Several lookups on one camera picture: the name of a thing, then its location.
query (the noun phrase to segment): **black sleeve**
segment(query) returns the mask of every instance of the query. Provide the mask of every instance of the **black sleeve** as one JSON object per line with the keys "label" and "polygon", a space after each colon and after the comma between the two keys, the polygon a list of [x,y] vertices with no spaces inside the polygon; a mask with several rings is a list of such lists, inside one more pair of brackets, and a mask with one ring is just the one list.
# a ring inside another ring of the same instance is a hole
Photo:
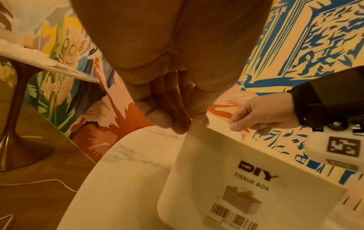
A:
{"label": "black sleeve", "polygon": [[301,125],[323,128],[343,118],[364,115],[364,66],[343,70],[293,87]]}

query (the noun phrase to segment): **barcode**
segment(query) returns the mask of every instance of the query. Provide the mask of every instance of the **barcode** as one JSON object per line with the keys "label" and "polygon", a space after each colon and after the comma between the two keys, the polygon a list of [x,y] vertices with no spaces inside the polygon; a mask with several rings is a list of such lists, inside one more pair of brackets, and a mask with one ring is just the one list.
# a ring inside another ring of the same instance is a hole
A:
{"label": "barcode", "polygon": [[218,205],[216,203],[213,205],[211,212],[224,219],[228,219],[231,214],[230,210],[228,210],[227,208],[224,208],[221,205]]}
{"label": "barcode", "polygon": [[216,203],[213,205],[211,212],[213,214],[218,215],[219,217],[222,217],[223,219],[227,220],[228,222],[231,222],[232,224],[235,224],[235,225],[241,227],[241,229],[256,230],[258,227],[257,223],[254,223],[253,221],[251,221],[239,214],[235,214],[235,216],[234,216],[234,213],[232,213],[229,209],[227,209],[221,205],[218,205]]}
{"label": "barcode", "polygon": [[258,227],[257,223],[254,223],[253,221],[248,220],[247,218],[242,217],[239,214],[235,215],[234,219],[232,220],[232,223],[236,224],[239,227],[243,227],[243,229],[246,230],[256,230]]}

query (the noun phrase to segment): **tissue box illustration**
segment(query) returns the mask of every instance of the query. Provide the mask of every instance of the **tissue box illustration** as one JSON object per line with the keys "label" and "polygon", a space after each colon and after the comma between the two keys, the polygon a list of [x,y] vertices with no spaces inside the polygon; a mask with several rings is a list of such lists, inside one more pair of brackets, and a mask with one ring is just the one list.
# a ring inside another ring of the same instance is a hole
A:
{"label": "tissue box illustration", "polygon": [[223,199],[244,214],[255,214],[261,202],[253,197],[253,193],[245,188],[226,187]]}

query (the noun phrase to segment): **human hand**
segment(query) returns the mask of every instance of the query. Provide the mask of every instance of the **human hand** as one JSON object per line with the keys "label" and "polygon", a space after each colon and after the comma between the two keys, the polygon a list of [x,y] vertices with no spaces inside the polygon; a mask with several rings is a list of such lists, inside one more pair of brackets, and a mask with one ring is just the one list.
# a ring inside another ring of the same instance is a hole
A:
{"label": "human hand", "polygon": [[92,41],[154,124],[187,131],[236,83],[272,0],[71,0]]}
{"label": "human hand", "polygon": [[266,135],[273,128],[296,128],[300,123],[294,111],[291,93],[269,94],[250,99],[239,108],[229,120],[230,129],[257,130]]}

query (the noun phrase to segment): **painted wall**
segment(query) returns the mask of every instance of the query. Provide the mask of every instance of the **painted wall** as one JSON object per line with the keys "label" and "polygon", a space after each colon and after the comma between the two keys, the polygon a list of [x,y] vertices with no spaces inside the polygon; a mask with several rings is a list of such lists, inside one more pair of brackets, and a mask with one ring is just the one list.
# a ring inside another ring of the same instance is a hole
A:
{"label": "painted wall", "polygon": [[[151,124],[141,115],[121,78],[90,41],[67,0],[1,0],[13,15],[0,24],[34,39],[52,59],[100,79],[100,84],[43,72],[28,84],[27,100],[91,159],[98,161],[118,140]],[[284,92],[335,71],[364,64],[363,0],[276,0],[237,84],[209,112],[227,121],[251,97]],[[14,72],[1,67],[11,84]],[[335,181],[361,174],[310,161],[304,145],[311,129],[273,130],[251,138],[287,154]]]}

